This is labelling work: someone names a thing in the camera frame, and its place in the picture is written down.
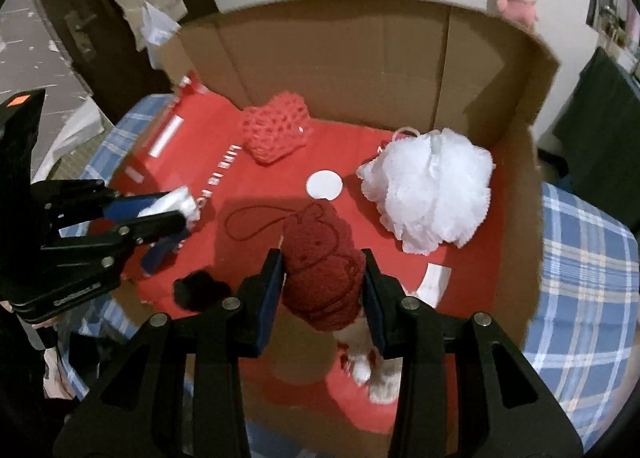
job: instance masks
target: red surface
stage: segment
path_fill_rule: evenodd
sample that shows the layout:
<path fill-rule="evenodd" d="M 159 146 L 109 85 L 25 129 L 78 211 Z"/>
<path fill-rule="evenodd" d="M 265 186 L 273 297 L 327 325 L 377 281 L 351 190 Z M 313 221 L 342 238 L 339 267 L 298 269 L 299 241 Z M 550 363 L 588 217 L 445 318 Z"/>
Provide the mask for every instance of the red surface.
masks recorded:
<path fill-rule="evenodd" d="M 465 247 L 443 245 L 428 256 L 405 254 L 400 243 L 380 224 L 375 204 L 364 198 L 360 180 L 354 174 L 359 165 L 376 156 L 378 146 L 390 140 L 390 132 L 313 120 L 313 133 L 306 147 L 268 167 L 240 152 L 230 168 L 222 170 L 217 167 L 218 162 L 229 146 L 239 144 L 242 138 L 241 112 L 219 96 L 194 94 L 184 97 L 172 113 L 185 121 L 161 156 L 153 159 L 146 154 L 151 139 L 122 165 L 132 165 L 145 174 L 145 181 L 136 184 L 119 171 L 111 183 L 123 192 L 135 194 L 172 190 L 183 184 L 190 186 L 194 196 L 200 196 L 202 189 L 213 192 L 196 231 L 172 264 L 151 278 L 144 278 L 137 263 L 144 250 L 141 248 L 127 265 L 126 273 L 138 282 L 140 297 L 151 301 L 156 309 L 174 318 L 187 315 L 172 300 L 172 284 L 198 268 L 207 267 L 215 279 L 228 282 L 232 288 L 245 276 L 258 273 L 268 249 L 278 245 L 282 232 L 278 219 L 309 202 L 305 191 L 309 175 L 330 169 L 344 182 L 344 190 L 332 204 L 338 215 L 350 223 L 355 246 L 371 248 L 383 273 L 396 276 L 413 291 L 429 262 L 447 266 L 452 272 L 438 311 L 460 317 L 479 310 L 492 312 L 502 241 L 504 173 L 500 166 L 491 180 L 492 202 L 487 218 Z M 207 185 L 213 172 L 224 174 L 217 186 Z M 228 229 L 235 239 L 248 239 L 233 241 L 225 231 L 224 220 L 245 206 L 258 208 L 235 215 Z M 311 386 L 279 381 L 260 359 L 243 362 L 242 372 L 246 380 L 261 385 L 268 401 L 274 404 L 301 404 L 325 414 L 345 416 L 363 430 L 389 432 L 393 426 L 396 406 L 370 404 L 367 388 L 359 388 L 345 375 L 339 356 L 324 381 Z M 456 412 L 454 373 L 449 362 L 450 418 Z"/>

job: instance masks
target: red sponge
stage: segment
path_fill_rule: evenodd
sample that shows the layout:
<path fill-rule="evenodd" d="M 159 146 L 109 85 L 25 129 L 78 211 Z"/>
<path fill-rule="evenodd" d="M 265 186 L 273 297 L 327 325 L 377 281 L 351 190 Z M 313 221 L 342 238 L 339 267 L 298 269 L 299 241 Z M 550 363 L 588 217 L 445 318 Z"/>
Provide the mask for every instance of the red sponge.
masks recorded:
<path fill-rule="evenodd" d="M 320 331 L 355 321 L 365 257 L 328 200 L 316 200 L 285 219 L 281 249 L 287 273 L 282 302 L 293 314 Z"/>
<path fill-rule="evenodd" d="M 299 146 L 310 133 L 309 112 L 299 95 L 283 92 L 265 106 L 244 109 L 244 146 L 262 164 L 271 164 Z"/>

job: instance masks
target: plaid fabric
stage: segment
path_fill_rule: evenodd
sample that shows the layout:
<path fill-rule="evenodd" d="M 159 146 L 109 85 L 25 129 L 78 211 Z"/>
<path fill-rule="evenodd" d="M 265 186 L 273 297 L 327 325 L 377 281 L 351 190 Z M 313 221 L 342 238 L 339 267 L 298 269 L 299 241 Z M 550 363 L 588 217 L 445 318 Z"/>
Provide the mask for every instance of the plaid fabric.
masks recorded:
<path fill-rule="evenodd" d="M 171 96 L 140 101 L 105 139 L 81 178 L 109 182 L 135 139 Z M 555 187 L 543 187 L 545 255 L 538 312 L 525 356 L 548 385 L 589 448 L 624 375 L 638 314 L 638 246 L 629 230 Z M 84 234 L 83 226 L 66 235 Z M 66 314 L 61 360 L 79 398 L 88 391 L 68 364 L 68 334 L 129 339 L 136 328 L 110 295 Z M 314 456 L 290 440 L 247 423 L 254 458 Z"/>
<path fill-rule="evenodd" d="M 638 317 L 638 244 L 620 222 L 543 186 L 544 263 L 524 355 L 555 394 L 585 449 L 625 373 Z"/>

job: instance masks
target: gray floor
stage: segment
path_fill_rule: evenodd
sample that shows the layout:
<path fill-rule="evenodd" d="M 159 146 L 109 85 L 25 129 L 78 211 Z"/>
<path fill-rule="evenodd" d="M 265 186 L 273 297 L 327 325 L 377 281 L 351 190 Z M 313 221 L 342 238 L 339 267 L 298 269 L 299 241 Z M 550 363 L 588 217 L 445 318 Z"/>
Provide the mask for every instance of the gray floor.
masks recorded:
<path fill-rule="evenodd" d="M 31 175 L 71 113 L 89 95 L 39 8 L 38 0 L 6 0 L 0 8 L 0 101 L 18 91 L 47 89 Z"/>

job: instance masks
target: screw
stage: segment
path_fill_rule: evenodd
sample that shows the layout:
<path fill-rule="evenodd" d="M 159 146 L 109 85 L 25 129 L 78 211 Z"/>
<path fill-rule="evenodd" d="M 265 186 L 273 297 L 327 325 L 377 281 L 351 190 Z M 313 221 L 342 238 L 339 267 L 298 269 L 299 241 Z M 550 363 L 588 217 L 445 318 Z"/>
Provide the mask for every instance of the screw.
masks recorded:
<path fill-rule="evenodd" d="M 225 310 L 237 310 L 240 308 L 240 300 L 237 297 L 227 297 L 222 302 L 222 308 Z"/>
<path fill-rule="evenodd" d="M 420 308 L 420 300 L 415 297 L 405 297 L 400 304 L 405 310 L 418 310 Z"/>
<path fill-rule="evenodd" d="M 151 319 L 149 319 L 149 324 L 158 328 L 160 326 L 164 326 L 168 320 L 169 318 L 165 313 L 155 313 L 151 316 Z"/>
<path fill-rule="evenodd" d="M 491 316 L 484 312 L 474 314 L 474 321 L 480 326 L 489 326 L 491 324 Z"/>

